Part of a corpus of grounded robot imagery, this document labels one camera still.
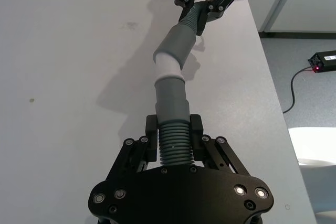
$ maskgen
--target screw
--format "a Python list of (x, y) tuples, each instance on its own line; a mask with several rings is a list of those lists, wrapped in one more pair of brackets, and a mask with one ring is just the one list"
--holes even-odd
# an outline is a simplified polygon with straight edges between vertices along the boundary
[(203, 140), (204, 142), (208, 142), (208, 141), (209, 141), (209, 138), (208, 138), (207, 136), (202, 136), (202, 140)]
[(219, 137), (219, 138), (217, 138), (217, 142), (218, 142), (219, 144), (224, 144), (224, 143), (225, 143), (225, 139), (222, 138), (222, 137)]
[(128, 140), (126, 140), (126, 145), (132, 145), (133, 144), (133, 140), (130, 140), (130, 139), (128, 139)]
[(97, 194), (94, 196), (93, 198), (93, 202), (98, 204), (98, 203), (102, 203), (105, 199), (105, 194)]
[(109, 212), (110, 212), (111, 214), (116, 213), (116, 212), (117, 212), (117, 207), (116, 207), (116, 206), (111, 206), (110, 209), (109, 209)]
[(261, 199), (266, 199), (268, 197), (267, 191), (261, 187), (256, 188), (255, 192), (256, 195)]
[(244, 187), (242, 186), (235, 186), (235, 192), (236, 194), (240, 195), (240, 196), (243, 196), (246, 194), (246, 191), (244, 189)]
[(252, 200), (245, 200), (244, 202), (244, 206), (248, 209), (248, 210), (254, 210), (256, 209), (256, 204), (254, 204), (254, 202)]
[(114, 193), (114, 197), (115, 197), (116, 199), (122, 199), (122, 198), (124, 198), (125, 196), (126, 196), (126, 191), (123, 190), (123, 189), (118, 189), (118, 190), (116, 190), (115, 193)]
[(196, 173), (197, 172), (197, 168), (196, 167), (190, 167), (190, 172), (191, 173)]
[(147, 137), (143, 137), (140, 140), (142, 143), (147, 143), (148, 142), (148, 138)]

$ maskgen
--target white table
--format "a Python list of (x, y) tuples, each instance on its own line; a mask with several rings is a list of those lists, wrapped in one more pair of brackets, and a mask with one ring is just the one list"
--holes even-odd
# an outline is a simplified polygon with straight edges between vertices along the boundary
[[(152, 53), (181, 9), (173, 0), (0, 6), (0, 223), (96, 223), (88, 195), (122, 141), (144, 134)], [(315, 223), (247, 0), (207, 25), (183, 74), (206, 133), (226, 136), (271, 188), (264, 223)]]

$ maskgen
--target gray hose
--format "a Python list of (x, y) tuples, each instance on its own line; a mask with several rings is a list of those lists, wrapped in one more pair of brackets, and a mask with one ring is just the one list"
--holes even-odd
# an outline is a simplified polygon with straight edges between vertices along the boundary
[[(196, 42), (197, 21), (204, 3), (195, 3), (189, 13), (175, 25), (162, 41), (156, 54), (165, 52), (180, 63), (181, 69)], [(156, 114), (159, 122), (159, 146), (162, 165), (194, 163), (190, 145), (190, 112), (185, 83), (178, 78), (160, 79), (155, 83)]]

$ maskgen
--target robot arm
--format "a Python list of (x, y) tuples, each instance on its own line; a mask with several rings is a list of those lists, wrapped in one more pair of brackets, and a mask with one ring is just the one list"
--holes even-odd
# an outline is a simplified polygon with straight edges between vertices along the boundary
[[(154, 53), (156, 115), (145, 136), (128, 138), (88, 206), (98, 223), (261, 224), (274, 199), (268, 186), (250, 176), (227, 140), (204, 134), (199, 115), (189, 112), (181, 69), (206, 22), (220, 18), (233, 0), (175, 0), (183, 7)], [(159, 133), (161, 167), (156, 161)], [(201, 161), (204, 167), (194, 164)]]

